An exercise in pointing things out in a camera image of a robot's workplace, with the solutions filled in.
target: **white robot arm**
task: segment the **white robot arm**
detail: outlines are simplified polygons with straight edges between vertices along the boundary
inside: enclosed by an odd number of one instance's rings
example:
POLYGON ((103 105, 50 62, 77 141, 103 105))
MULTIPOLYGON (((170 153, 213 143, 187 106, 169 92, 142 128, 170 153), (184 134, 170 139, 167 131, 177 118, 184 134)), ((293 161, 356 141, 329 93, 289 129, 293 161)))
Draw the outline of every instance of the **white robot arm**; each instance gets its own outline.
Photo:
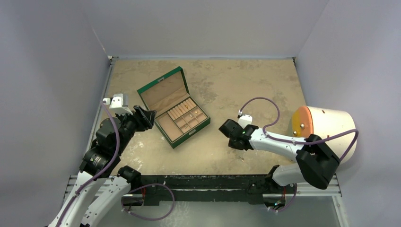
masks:
POLYGON ((352 132, 356 133, 355 140, 357 137, 357 130, 324 140, 313 134, 308 138, 289 137, 264 132, 258 126, 249 124, 251 122, 252 118, 248 115, 241 117, 238 122, 228 119, 219 130, 229 138, 228 146, 231 148, 265 150, 296 161, 295 164, 273 168, 272 179, 280 186, 308 182, 316 188, 326 189, 347 151, 338 157, 325 141, 352 132))

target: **beige work surface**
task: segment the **beige work surface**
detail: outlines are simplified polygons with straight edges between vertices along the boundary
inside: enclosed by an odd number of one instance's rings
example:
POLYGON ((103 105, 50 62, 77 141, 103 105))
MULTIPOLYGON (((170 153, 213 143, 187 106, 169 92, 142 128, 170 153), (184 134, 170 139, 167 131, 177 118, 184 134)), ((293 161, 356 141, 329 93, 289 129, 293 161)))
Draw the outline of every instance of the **beige work surface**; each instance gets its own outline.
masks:
MULTIPOLYGON (((154 127, 137 132, 114 169, 129 165, 143 175, 176 174, 265 174, 274 165, 291 163, 266 151, 234 150, 218 128, 228 119, 237 120, 241 106, 249 99, 263 96, 280 108, 280 121, 268 128, 287 134, 293 112, 305 105, 292 59, 288 60, 118 60, 114 66, 108 97, 126 93, 129 105, 144 107, 137 89, 177 66, 184 69, 191 96, 211 117, 210 125, 172 149, 154 127)), ((253 124, 262 127, 273 122, 275 107, 265 100, 255 100, 245 109, 253 124)))

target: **gray wall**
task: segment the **gray wall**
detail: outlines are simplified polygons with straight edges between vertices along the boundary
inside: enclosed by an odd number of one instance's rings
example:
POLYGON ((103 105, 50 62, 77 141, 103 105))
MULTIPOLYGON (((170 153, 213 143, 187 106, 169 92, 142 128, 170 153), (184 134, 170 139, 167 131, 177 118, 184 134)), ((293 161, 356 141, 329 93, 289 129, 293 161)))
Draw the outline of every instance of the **gray wall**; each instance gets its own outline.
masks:
POLYGON ((86 0, 108 55, 294 57, 328 0, 86 0))
POLYGON ((296 62, 308 105, 348 111, 360 130, 339 172, 353 227, 400 226, 401 2, 330 0, 296 62))
POLYGON ((0 226, 55 217, 108 65, 79 1, 0 0, 0 226))

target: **purple cable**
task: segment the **purple cable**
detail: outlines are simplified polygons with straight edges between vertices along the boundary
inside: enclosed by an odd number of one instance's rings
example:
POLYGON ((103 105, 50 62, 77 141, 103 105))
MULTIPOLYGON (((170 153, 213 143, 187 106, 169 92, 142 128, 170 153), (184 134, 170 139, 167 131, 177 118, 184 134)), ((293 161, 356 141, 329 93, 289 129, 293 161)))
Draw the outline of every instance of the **purple cable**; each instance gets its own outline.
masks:
POLYGON ((297 184, 295 184, 294 195, 292 196, 291 200, 290 200, 290 201, 288 202, 288 204, 287 204, 286 206, 284 206, 282 209, 276 210, 277 212, 282 212, 282 211, 286 210, 286 209, 292 204, 292 202, 293 202, 294 199, 295 199, 295 195, 296 195, 297 189, 298 189, 298 186, 297 186, 297 184))
POLYGON ((75 198, 77 196, 79 196, 79 194, 81 193, 81 191, 88 185, 90 184, 93 180, 97 179, 101 174, 103 174, 114 162, 114 160, 117 158, 118 156, 118 150, 120 149, 120 135, 118 133, 118 128, 117 128, 117 124, 115 123, 113 116, 111 115, 111 113, 109 112, 109 110, 106 108, 106 106, 103 104, 103 101, 100 103, 100 105, 102 106, 102 108, 106 111, 107 116, 109 117, 112 125, 113 125, 113 129, 115 131, 115 138, 116 138, 116 146, 115 146, 115 152, 114 155, 112 157, 112 159, 110 160, 110 162, 96 175, 94 175, 92 178, 90 178, 88 181, 86 181, 85 183, 83 183, 76 191, 75 191, 75 196, 73 196, 71 198, 70 201, 68 201, 67 205, 65 206, 63 212, 60 215, 59 221, 56 224, 56 227, 59 227, 61 225, 61 222, 65 216, 65 214, 67 213, 68 209, 70 208, 71 204, 74 202, 75 198))
POLYGON ((147 184, 147 185, 145 185, 145 186, 136 188, 136 189, 134 189, 134 190, 128 192, 128 194, 129 194, 129 193, 134 193, 134 192, 136 192, 136 191, 138 191, 138 190, 141 190, 141 189, 143 189, 143 188, 147 188, 147 187, 150 187, 150 186, 153 186, 153 185, 155 185, 155 186, 156 186, 156 185, 157 185, 157 186, 162 186, 162 187, 166 188, 166 189, 168 190, 168 192, 171 194, 171 197, 173 198, 173 204, 171 205, 170 210, 169 210, 164 216, 159 217, 159 218, 147 218, 147 217, 141 216, 141 215, 139 215, 139 214, 135 214, 135 213, 133 213, 133 212, 128 211, 127 209, 125 209, 124 203, 122 202, 122 199, 121 199, 121 206, 122 206, 122 209, 123 209, 125 212, 127 212, 127 213, 129 213, 129 214, 131 214, 131 215, 133 215, 133 216, 135 216, 135 217, 137 217, 137 218, 146 220, 146 221, 159 221, 159 220, 164 219, 164 218, 167 217, 168 215, 170 215, 170 213, 173 211, 174 206, 175 206, 175 197, 174 197, 173 191, 172 191, 170 188, 168 188, 167 186, 165 186, 164 184, 161 184, 161 183, 151 183, 151 184, 147 184))
MULTIPOLYGON (((266 125, 263 127, 263 133, 266 135, 266 137, 268 137, 269 139, 275 140, 275 141, 286 142, 286 143, 293 143, 293 141, 291 141, 291 140, 275 138, 275 137, 273 137, 273 136, 267 134, 267 132, 266 132, 266 128, 267 128, 267 127, 270 127, 270 126, 272 126, 272 125, 275 125, 275 124, 279 121, 279 119, 280 119, 280 110, 279 110, 279 107, 277 106, 277 104, 276 104, 273 100, 268 99, 268 98, 265 98, 265 97, 255 97, 255 98, 250 99, 248 102, 246 102, 246 103, 241 107, 240 111, 242 112, 242 110, 245 108, 245 106, 248 105, 251 101, 253 101, 253 100, 255 100, 255 99, 264 99, 264 100, 267 100, 267 101, 273 103, 273 105, 274 105, 274 106, 276 107, 276 109, 277 109, 277 119, 276 119, 273 123, 266 124, 266 125)), ((317 140, 317 141, 314 141, 314 142, 300 142, 300 141, 294 141, 294 144, 315 145, 315 144, 324 143, 324 142, 327 142, 327 141, 330 141, 330 140, 333 140, 333 139, 336 139, 336 138, 339 138, 339 137, 348 135, 348 134, 353 133, 353 132, 355 133, 354 138, 352 139, 351 143, 349 144, 349 146, 348 146, 347 149, 345 150, 344 154, 342 154, 342 156, 340 157, 340 161, 342 161, 342 160, 345 158, 345 156, 348 154, 348 152, 351 150, 352 146, 353 146, 353 145, 355 144, 355 142, 357 141, 357 138, 358 138, 358 135, 359 135, 359 131, 358 131, 357 129, 351 129, 351 130, 342 132, 342 133, 340 133, 340 134, 337 134, 337 135, 335 135, 335 136, 331 136, 331 137, 329 137, 329 138, 325 138, 325 139, 322 139, 322 140, 317 140)))
POLYGON ((278 106, 273 100, 271 100, 271 99, 269 99, 269 98, 265 98, 265 97, 255 97, 255 98, 252 98, 252 99, 250 99, 248 102, 246 102, 246 103, 241 107, 241 109, 240 109, 239 111, 242 112, 242 110, 245 108, 245 106, 248 105, 250 102, 252 102, 252 101, 255 100, 255 99, 264 99, 264 100, 267 100, 267 101, 271 102, 271 103, 276 107, 276 109, 277 109, 277 119, 276 119, 273 123, 268 124, 268 125, 266 125, 265 127, 270 127, 270 126, 272 126, 272 125, 275 125, 275 124, 279 121, 279 119, 280 119, 280 109, 279 109, 279 106, 278 106))

